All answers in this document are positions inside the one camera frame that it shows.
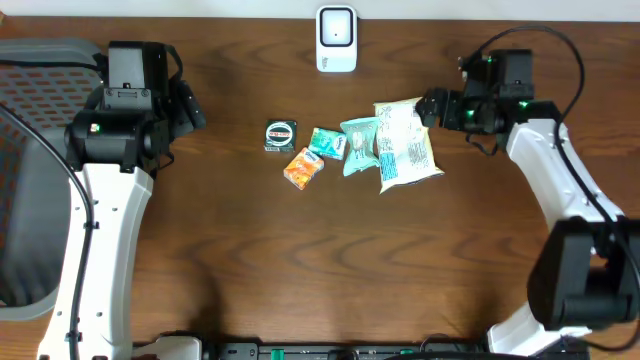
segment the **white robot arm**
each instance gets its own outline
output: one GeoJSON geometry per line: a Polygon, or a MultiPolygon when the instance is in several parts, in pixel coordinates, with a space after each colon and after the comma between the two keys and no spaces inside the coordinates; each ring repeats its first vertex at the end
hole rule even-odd
{"type": "MultiPolygon", "coordinates": [[[[581,217],[589,222],[603,222],[600,213],[587,201],[584,193],[562,162],[554,145],[553,119],[530,119],[511,130],[507,154],[524,173],[547,220],[549,231],[559,220],[581,217]]],[[[578,158],[567,133],[560,125],[563,147],[580,177],[597,194],[609,215],[617,219],[622,211],[609,200],[578,158]]],[[[591,333],[584,326],[546,331],[525,303],[507,321],[494,325],[487,333],[489,350],[495,353],[530,356],[539,353],[564,336],[581,337],[591,333]]]]}
{"type": "MultiPolygon", "coordinates": [[[[182,62],[173,47],[112,42],[108,66],[104,88],[94,91],[88,101],[92,105],[75,116],[65,133],[66,163],[75,171],[72,180],[78,178],[91,208],[85,212],[84,193],[81,196],[73,184],[62,276],[38,348],[41,360],[129,360],[136,355],[129,308],[140,222],[162,169],[161,158],[173,161],[170,143],[206,124],[195,96],[181,80],[182,62]],[[171,78],[167,54],[178,65],[171,78]],[[87,224],[86,214],[91,212],[93,224],[87,224]],[[89,244],[87,226],[92,227],[89,244]],[[78,293],[79,302],[74,303],[78,293]],[[73,309],[77,309],[77,328],[71,321],[76,316],[73,309]]],[[[181,360],[200,360],[202,344],[197,339],[176,337],[171,346],[167,344],[161,341],[143,350],[162,354],[163,360],[176,354],[181,360]]]]}

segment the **gray mesh chair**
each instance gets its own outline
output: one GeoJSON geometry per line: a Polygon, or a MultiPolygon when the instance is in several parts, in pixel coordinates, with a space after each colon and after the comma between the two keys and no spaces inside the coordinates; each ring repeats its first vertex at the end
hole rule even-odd
{"type": "MultiPolygon", "coordinates": [[[[0,41],[0,59],[95,64],[79,39],[0,41]]],[[[100,85],[83,68],[0,67],[0,101],[62,155],[64,127],[100,85]]],[[[0,110],[0,321],[24,321],[55,304],[69,227],[69,180],[0,110]]]]}

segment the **white wall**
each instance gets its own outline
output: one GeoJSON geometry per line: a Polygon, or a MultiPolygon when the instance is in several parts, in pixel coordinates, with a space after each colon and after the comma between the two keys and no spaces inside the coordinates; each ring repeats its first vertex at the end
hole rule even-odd
{"type": "MultiPolygon", "coordinates": [[[[0,0],[7,15],[313,18],[322,0],[0,0]]],[[[640,21],[640,0],[346,0],[364,19],[640,21]]]]}

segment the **orange snack pack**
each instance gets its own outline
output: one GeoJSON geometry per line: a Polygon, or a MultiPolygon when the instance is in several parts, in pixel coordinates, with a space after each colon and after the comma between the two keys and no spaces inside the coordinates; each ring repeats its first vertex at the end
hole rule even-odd
{"type": "Polygon", "coordinates": [[[284,177],[298,189],[304,190],[311,178],[323,168],[324,161],[305,147],[284,169],[284,177]]]}

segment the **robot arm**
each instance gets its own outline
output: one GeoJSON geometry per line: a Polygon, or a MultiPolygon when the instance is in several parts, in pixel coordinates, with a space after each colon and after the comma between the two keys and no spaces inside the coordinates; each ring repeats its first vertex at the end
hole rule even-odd
{"type": "MultiPolygon", "coordinates": [[[[629,259],[616,245],[612,229],[569,172],[556,147],[560,113],[552,102],[534,101],[530,50],[494,50],[461,62],[462,92],[432,89],[416,104],[425,126],[472,135],[496,135],[494,151],[504,150],[522,170],[545,215],[550,236],[528,282],[528,299],[507,321],[487,334],[491,352],[535,355],[563,336],[633,321],[637,285],[629,259]],[[590,258],[608,260],[591,268],[590,258]]],[[[564,124],[559,138],[569,163],[604,212],[617,222],[632,256],[640,254],[638,221],[623,217],[597,187],[575,153],[564,124]]]]}
{"type": "MultiPolygon", "coordinates": [[[[562,162],[554,145],[553,119],[529,119],[511,130],[506,152],[518,165],[531,186],[547,220],[549,231],[558,220],[581,217],[587,222],[602,222],[602,215],[587,201],[582,190],[562,162]]],[[[622,211],[598,188],[569,141],[567,127],[560,125],[563,147],[578,174],[596,194],[609,215],[617,219],[622,211]]]]}
{"type": "MultiPolygon", "coordinates": [[[[104,89],[97,90],[102,91],[102,99],[99,104],[94,102],[97,108],[85,107],[67,126],[66,160],[91,199],[95,223],[74,334],[69,324],[86,218],[83,202],[72,186],[62,276],[38,359],[70,359],[70,337],[77,342],[73,354],[77,359],[131,359],[131,279],[142,216],[161,157],[172,157],[170,143],[205,126],[181,73],[180,58],[170,46],[112,42],[108,81],[104,89]],[[170,79],[167,53],[179,68],[170,79]]],[[[199,360],[188,356],[201,346],[197,339],[180,346],[188,350],[180,353],[187,355],[184,359],[199,360]]],[[[180,347],[172,349],[181,351],[180,347]]]]}

